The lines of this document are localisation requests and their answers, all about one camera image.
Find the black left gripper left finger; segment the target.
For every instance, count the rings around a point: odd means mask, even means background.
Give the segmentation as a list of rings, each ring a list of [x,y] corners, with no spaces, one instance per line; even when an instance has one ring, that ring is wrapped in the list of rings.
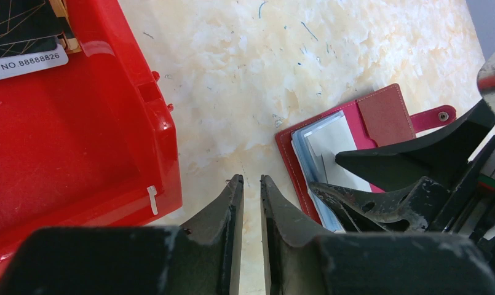
[[[244,179],[179,226],[48,227],[19,247],[0,294],[237,294]]]

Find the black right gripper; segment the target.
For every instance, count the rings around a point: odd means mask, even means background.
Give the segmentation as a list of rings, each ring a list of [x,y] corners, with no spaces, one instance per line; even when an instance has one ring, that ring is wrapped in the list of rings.
[[[344,230],[429,230],[464,235],[478,244],[495,244],[495,135],[471,161],[452,194],[444,187],[465,170],[469,157],[495,125],[495,52],[479,70],[477,85],[482,99],[435,132],[336,155],[338,165],[390,191],[365,192],[312,182],[312,192]]]

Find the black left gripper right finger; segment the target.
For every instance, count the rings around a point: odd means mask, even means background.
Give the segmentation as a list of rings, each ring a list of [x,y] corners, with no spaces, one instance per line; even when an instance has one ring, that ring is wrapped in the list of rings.
[[[495,274],[468,238],[335,234],[260,179],[267,294],[495,294]]]

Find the red leather card holder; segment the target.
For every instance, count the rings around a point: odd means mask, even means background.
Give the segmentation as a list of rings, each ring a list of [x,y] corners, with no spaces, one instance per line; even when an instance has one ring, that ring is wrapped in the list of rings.
[[[456,118],[456,109],[448,104],[409,114],[400,86],[391,84],[288,127],[275,140],[302,211],[324,228],[343,233],[339,218],[309,189],[309,183],[366,192],[381,189],[339,166],[336,155],[412,140]]]

